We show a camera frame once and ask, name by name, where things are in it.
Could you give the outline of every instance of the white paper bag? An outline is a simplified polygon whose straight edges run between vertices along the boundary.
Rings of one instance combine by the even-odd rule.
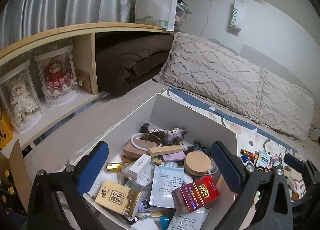
[[[245,12],[247,10],[247,5],[243,0],[235,0],[233,7],[232,18],[230,21],[230,26],[238,31],[241,31],[244,25]]]
[[[174,30],[177,0],[136,0],[135,23]]]

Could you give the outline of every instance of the brown blanket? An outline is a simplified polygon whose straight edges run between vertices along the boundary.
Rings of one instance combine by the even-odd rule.
[[[155,76],[167,61],[172,35],[119,43],[96,55],[99,90],[123,95]]]

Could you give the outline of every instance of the grey curtain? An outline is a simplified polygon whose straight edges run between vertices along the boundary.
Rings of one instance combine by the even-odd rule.
[[[0,49],[44,30],[89,22],[129,22],[132,0],[9,0]]]

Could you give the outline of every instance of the shelf board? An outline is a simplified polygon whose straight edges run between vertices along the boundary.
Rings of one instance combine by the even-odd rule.
[[[80,89],[77,96],[70,102],[51,108],[42,105],[43,115],[38,124],[23,134],[18,134],[14,131],[13,140],[7,146],[5,146],[3,150],[1,150],[2,154],[9,158],[12,147],[17,139],[19,139],[21,149],[26,148],[30,143],[32,143],[36,138],[41,136],[52,126],[104,94],[105,92],[101,92],[97,95],[93,95]]]

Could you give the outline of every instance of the plastic container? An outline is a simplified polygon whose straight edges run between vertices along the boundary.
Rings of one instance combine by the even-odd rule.
[[[174,20],[174,30],[181,31],[182,26],[187,22],[187,18],[190,14],[192,13],[189,7],[182,0],[178,0]]]
[[[42,91],[49,107],[69,102],[78,93],[72,58],[73,45],[65,43],[66,41],[60,41],[44,45],[34,56],[38,62]]]
[[[41,104],[28,66],[22,63],[0,78],[0,96],[11,124],[19,133],[34,127],[41,119]]]

